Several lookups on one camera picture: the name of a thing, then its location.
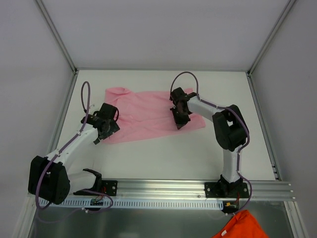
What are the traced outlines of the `pink t shirt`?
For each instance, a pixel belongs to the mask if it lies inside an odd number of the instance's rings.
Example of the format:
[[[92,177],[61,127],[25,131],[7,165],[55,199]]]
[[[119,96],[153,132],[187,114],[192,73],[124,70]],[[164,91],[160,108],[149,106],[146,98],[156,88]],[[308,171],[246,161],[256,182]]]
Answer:
[[[105,103],[119,109],[117,124],[120,130],[104,140],[106,144],[133,142],[182,133],[204,128],[202,116],[190,115],[190,121],[177,129],[173,119],[173,104],[168,91],[133,92],[124,87],[105,90]]]

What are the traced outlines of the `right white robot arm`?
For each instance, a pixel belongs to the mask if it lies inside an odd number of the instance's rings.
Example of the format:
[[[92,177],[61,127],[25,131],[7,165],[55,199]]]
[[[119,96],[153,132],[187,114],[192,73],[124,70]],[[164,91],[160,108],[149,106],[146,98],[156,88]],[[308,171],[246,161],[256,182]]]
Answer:
[[[178,129],[198,114],[213,123],[216,141],[223,149],[223,170],[213,185],[205,185],[206,197],[226,198],[238,194],[243,184],[240,173],[241,151],[248,145],[250,135],[239,108],[217,106],[195,93],[187,94],[180,87],[170,92],[173,107],[170,109]]]

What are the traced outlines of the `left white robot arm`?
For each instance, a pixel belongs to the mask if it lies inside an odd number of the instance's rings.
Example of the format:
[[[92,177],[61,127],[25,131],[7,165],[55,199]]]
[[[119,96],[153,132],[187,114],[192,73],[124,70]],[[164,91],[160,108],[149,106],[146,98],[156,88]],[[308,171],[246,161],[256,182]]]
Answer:
[[[103,192],[101,173],[92,169],[75,174],[68,171],[85,147],[97,145],[120,130],[118,118],[118,108],[106,103],[98,111],[86,114],[79,129],[64,146],[31,161],[28,192],[56,205],[69,194],[96,195]]]

